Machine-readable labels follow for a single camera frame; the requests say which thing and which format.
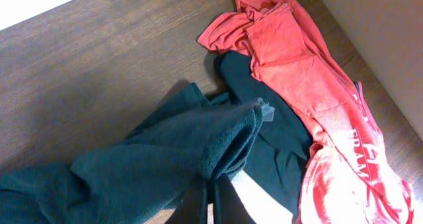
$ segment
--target red cloth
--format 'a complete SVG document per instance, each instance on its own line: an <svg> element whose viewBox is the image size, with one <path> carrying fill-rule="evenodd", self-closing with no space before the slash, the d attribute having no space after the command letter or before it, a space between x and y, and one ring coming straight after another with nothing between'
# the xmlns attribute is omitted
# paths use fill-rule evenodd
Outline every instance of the red cloth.
<svg viewBox="0 0 423 224"><path fill-rule="evenodd" d="M305 9L296 0L235 1L237 12L222 14L198 41L251 55L252 76L283 97L311 132L297 222L412 223L411 185L389 167L362 93Z"/></svg>

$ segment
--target grasped cloth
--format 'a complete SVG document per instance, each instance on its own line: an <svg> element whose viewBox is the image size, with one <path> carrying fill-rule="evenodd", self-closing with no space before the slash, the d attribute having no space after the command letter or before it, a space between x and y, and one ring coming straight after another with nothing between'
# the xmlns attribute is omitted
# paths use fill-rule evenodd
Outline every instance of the grasped cloth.
<svg viewBox="0 0 423 224"><path fill-rule="evenodd" d="M215 60L216 72L229 87L232 104L242 104L259 96L274 108L274 119L263 123L244 171L297 217L301 182L313 140L285 101L251 77L250 61L250 57L238 52L227 52Z"/></svg>
<svg viewBox="0 0 423 224"><path fill-rule="evenodd" d="M1 177L0 223L147 221L179 203L196 175L213 182L240 171L263 106L212 107L192 84L113 147Z"/></svg>
<svg viewBox="0 0 423 224"><path fill-rule="evenodd" d="M221 15L198 41L251 55L252 76L311 132L298 222L412 223L411 185L389 167L363 94L331 58L305 9L296 0L235 2L237 12Z"/></svg>

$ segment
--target wood grain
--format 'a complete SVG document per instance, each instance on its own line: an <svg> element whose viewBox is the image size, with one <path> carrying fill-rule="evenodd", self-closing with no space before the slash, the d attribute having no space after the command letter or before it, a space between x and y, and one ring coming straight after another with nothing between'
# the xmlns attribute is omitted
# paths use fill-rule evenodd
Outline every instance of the wood grain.
<svg viewBox="0 0 423 224"><path fill-rule="evenodd" d="M363 83L389 163L423 201L422 140L322 2L298 1ZM0 31L0 173L112 145L187 82L222 89L196 39L233 10L233 0L74 0Z"/></svg>

